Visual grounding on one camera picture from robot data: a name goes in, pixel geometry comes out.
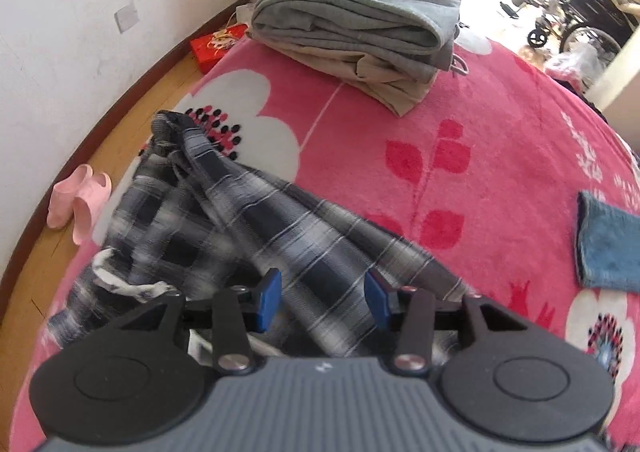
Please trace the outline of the black white plaid garment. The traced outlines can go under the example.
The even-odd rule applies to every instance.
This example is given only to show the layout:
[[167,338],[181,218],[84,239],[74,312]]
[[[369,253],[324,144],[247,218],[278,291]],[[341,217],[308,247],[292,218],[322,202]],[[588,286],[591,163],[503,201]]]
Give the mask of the black white plaid garment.
[[73,282],[50,335],[67,346],[161,294],[207,299],[268,270],[282,274],[267,345],[289,356],[392,350],[363,294],[376,271],[395,286],[457,300],[466,287],[433,256],[293,183],[222,156],[189,116],[160,112],[102,250]]

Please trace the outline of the pink floral bed blanket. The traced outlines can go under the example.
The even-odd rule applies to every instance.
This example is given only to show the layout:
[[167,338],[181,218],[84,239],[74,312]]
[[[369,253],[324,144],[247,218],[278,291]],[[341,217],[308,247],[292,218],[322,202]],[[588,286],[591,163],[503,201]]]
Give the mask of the pink floral bed blanket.
[[[639,440],[639,298],[581,287],[577,198],[638,212],[639,168],[584,102],[503,46],[465,32],[469,74],[442,74],[404,117],[245,39],[171,111],[214,148],[419,246],[465,284],[579,349],[614,380],[606,427]],[[70,263],[51,315],[102,250],[142,154]]]

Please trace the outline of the pink slipper near bed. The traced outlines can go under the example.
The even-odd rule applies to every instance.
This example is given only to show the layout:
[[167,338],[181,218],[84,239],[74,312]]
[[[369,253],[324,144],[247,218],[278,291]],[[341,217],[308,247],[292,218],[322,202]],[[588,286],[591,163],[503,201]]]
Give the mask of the pink slipper near bed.
[[98,172],[80,186],[72,203],[72,240],[75,245],[81,246],[91,235],[111,194],[112,180],[106,172]]

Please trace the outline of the folded beige garment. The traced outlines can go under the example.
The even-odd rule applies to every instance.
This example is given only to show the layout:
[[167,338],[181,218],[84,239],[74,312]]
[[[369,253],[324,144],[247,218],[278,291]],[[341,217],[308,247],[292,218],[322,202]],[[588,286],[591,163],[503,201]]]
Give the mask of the folded beige garment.
[[437,68],[428,68],[424,78],[414,79],[369,53],[274,42],[262,39],[252,28],[247,36],[307,68],[338,78],[377,100],[397,117],[405,116],[424,100],[438,74]]

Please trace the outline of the dark blue jeans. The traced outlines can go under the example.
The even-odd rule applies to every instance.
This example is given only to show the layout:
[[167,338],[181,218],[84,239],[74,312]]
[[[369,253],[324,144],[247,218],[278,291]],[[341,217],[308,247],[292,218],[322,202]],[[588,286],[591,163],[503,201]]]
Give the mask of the dark blue jeans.
[[639,216],[582,191],[577,198],[575,267],[585,288],[638,294]]

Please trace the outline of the red gift box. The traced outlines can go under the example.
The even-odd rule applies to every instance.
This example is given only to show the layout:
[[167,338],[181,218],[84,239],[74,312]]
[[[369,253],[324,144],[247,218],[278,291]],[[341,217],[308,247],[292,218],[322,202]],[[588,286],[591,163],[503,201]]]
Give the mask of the red gift box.
[[194,38],[189,42],[198,69],[206,75],[245,35],[247,25],[240,23]]

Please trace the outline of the folded grey blanket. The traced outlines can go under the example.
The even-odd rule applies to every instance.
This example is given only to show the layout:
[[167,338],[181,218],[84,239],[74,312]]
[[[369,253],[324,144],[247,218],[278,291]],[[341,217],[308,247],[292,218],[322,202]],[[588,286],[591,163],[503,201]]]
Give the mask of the folded grey blanket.
[[424,82],[448,71],[461,0],[258,0],[250,28],[267,42],[370,54]]

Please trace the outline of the black wheelchair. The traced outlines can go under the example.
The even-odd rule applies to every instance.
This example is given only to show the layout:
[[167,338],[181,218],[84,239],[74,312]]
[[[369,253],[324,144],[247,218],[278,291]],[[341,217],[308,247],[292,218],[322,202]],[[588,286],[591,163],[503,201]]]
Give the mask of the black wheelchair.
[[551,37],[559,53],[578,44],[597,49],[599,56],[617,56],[639,27],[639,0],[531,0],[542,9],[527,43],[542,48]]

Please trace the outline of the pink slipper near wall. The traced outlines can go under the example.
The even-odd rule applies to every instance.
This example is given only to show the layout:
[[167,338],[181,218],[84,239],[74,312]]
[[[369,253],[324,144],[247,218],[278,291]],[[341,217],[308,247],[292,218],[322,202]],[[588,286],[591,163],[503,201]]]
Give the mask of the pink slipper near wall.
[[93,169],[88,164],[79,165],[67,178],[55,183],[52,188],[47,227],[60,230],[66,226],[73,215],[73,201],[81,187],[93,176]]

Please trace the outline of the wall switch plate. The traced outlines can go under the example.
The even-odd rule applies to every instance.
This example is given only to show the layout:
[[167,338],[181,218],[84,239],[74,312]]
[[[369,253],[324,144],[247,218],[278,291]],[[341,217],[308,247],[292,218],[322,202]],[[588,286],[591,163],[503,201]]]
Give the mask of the wall switch plate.
[[120,34],[124,34],[139,22],[138,10],[133,2],[114,13],[114,19]]

